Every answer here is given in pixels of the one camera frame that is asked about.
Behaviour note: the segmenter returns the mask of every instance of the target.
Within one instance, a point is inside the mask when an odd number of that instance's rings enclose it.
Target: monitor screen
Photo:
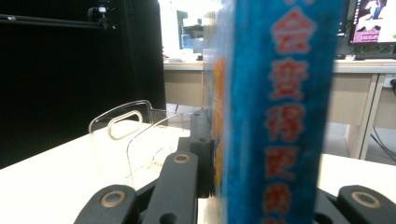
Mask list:
[[[349,44],[396,43],[396,0],[357,0]]]

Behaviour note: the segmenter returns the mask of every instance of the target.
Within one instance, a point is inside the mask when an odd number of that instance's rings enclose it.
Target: clear plastic container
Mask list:
[[[166,156],[177,150],[178,138],[190,136],[190,116],[137,101],[95,118],[89,133],[103,185],[140,189],[158,178]]]

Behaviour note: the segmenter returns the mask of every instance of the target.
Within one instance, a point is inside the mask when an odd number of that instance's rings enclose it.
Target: red chinese characters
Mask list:
[[[304,129],[302,124],[304,112],[303,106],[299,104],[271,107],[267,112],[269,118],[266,121],[270,139],[275,141],[280,134],[284,142],[295,142]]]
[[[286,215],[290,210],[291,193],[288,185],[277,183],[268,186],[264,192],[264,212]]]
[[[294,173],[287,170],[294,166],[297,152],[297,147],[268,147],[265,161],[266,177],[293,180]]]
[[[306,62],[296,62],[291,58],[284,61],[273,62],[273,72],[270,78],[273,80],[275,92],[271,94],[271,99],[292,98],[301,100],[304,95],[301,93],[301,82],[307,79]]]
[[[310,50],[308,40],[315,29],[316,25],[298,7],[293,8],[272,27],[276,51],[280,54],[307,53]]]

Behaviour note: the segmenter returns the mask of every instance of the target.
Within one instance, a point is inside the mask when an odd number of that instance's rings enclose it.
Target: metal rod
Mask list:
[[[101,29],[101,25],[99,22],[66,21],[37,17],[13,16],[5,14],[0,14],[0,23]]]

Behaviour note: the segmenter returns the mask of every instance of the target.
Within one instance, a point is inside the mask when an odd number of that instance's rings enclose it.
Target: black curtain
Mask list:
[[[108,31],[0,23],[0,168],[86,134],[117,105],[145,99],[165,109],[158,2],[108,3]],[[88,21],[98,4],[7,1],[0,14]]]

